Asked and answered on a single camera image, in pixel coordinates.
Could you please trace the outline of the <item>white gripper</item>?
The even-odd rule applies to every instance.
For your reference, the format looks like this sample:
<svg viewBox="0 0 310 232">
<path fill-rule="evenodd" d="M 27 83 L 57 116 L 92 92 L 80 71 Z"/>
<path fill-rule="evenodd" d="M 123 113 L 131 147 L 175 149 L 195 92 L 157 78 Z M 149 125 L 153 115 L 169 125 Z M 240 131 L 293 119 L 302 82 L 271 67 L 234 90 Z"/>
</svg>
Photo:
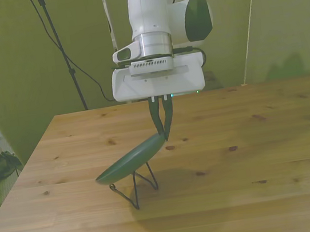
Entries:
<svg viewBox="0 0 310 232">
<path fill-rule="evenodd" d="M 200 91 L 205 87 L 201 53 L 133 62 L 113 72 L 112 93 L 116 101 L 148 98 L 149 110 L 157 132 L 169 139 L 173 105 L 171 94 Z M 165 113 L 164 125 L 159 114 L 159 97 Z"/>
</svg>

